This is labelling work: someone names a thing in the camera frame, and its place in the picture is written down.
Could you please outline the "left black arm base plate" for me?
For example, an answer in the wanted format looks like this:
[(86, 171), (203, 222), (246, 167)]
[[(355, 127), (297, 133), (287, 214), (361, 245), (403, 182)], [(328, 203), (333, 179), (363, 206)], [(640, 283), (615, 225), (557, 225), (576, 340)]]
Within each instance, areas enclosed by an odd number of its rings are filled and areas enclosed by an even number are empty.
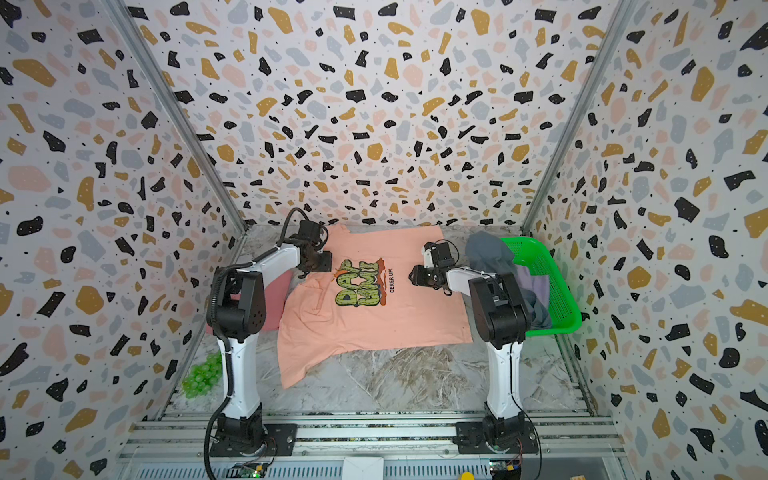
[(237, 422), (216, 433), (209, 447), (211, 457), (291, 456), (298, 427), (292, 423), (246, 425)]

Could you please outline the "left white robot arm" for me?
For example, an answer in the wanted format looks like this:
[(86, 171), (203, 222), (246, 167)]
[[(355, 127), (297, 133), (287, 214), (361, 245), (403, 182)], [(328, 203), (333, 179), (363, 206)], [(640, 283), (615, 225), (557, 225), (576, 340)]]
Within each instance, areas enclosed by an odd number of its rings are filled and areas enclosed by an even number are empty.
[(256, 386), (256, 347), (268, 316), (267, 288), (282, 275), (328, 272), (332, 254), (325, 250), (325, 225), (299, 221), (291, 236), (252, 260), (219, 268), (213, 279), (206, 321), (217, 339), (223, 366), (224, 398), (207, 427), (208, 448), (251, 454), (270, 442)]

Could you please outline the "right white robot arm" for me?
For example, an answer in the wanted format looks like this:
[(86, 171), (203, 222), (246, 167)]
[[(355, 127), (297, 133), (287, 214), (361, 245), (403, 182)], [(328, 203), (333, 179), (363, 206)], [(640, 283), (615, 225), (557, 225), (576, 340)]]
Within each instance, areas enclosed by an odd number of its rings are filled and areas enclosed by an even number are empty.
[(468, 244), (469, 264), (458, 264), (458, 249), (447, 239), (423, 247), (423, 263), (413, 267), (415, 286), (461, 293), (471, 300), (474, 324), (489, 359), (489, 391), (480, 434), (460, 434), (457, 442), (494, 452), (521, 447), (527, 416), (519, 394), (520, 357), (531, 314), (515, 277), (511, 252), (494, 237)]

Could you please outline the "peach graphic t-shirt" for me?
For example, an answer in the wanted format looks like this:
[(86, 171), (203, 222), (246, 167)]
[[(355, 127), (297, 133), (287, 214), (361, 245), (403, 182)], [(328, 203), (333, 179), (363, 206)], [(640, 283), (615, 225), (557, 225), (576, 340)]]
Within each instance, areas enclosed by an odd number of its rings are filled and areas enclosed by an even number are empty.
[(424, 245), (442, 239), (440, 227), (353, 233), (333, 225), (329, 233), (330, 271), (309, 274), (285, 303), (277, 337), (283, 388), (334, 355), (471, 342), (462, 297), (409, 279)]

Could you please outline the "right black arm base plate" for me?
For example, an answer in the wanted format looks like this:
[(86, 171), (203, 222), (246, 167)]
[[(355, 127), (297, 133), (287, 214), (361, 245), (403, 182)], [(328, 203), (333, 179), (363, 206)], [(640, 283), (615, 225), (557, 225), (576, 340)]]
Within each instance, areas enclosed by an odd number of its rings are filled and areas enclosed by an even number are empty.
[(533, 425), (527, 420), (496, 424), (490, 421), (458, 422), (452, 442), (460, 454), (536, 454), (539, 452)]

